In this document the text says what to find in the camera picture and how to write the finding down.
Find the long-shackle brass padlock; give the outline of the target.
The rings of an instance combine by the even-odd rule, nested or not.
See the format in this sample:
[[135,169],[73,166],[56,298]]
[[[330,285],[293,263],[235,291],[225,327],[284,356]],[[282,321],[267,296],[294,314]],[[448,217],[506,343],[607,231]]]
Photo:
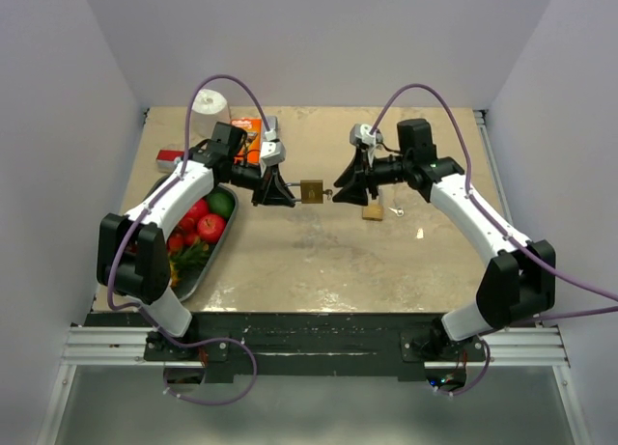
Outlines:
[[384,207],[381,203],[370,203],[362,208],[361,218],[366,221],[381,222],[384,217]]

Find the large brass padlock shackle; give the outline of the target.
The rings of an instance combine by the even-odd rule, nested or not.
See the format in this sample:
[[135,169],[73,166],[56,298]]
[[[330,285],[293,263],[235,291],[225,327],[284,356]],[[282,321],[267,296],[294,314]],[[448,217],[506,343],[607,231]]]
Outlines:
[[302,180],[287,182],[288,188],[298,188],[299,194],[293,197],[296,204],[322,204],[324,197],[323,180]]

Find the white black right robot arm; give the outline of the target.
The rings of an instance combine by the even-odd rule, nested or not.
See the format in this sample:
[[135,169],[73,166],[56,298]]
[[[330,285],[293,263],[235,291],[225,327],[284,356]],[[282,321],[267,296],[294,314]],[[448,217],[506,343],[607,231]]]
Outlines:
[[453,360],[464,341],[551,309],[555,278],[538,263],[554,265],[554,248],[533,242],[512,227],[475,190],[465,184],[464,169],[451,157],[440,157],[430,124],[409,119],[397,124],[399,153],[377,157],[379,132],[355,125],[350,142],[352,162],[337,179],[332,200],[359,206],[377,198],[386,184],[404,182],[444,213],[478,253],[486,270],[474,300],[436,319],[429,345],[433,355]]

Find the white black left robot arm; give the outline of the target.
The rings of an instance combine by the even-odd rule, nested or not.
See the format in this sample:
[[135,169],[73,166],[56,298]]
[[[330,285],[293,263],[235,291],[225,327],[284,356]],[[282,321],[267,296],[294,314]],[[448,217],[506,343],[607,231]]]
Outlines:
[[174,172],[140,205],[123,215],[107,214],[98,233],[97,280],[143,310],[169,335],[166,348],[179,360],[193,358],[200,337],[189,330],[191,313],[171,288],[167,240],[182,217],[219,184],[248,189],[253,205],[293,207],[295,199],[279,165],[286,151],[275,129],[265,132],[259,161],[237,159],[244,129],[225,123],[190,148]]

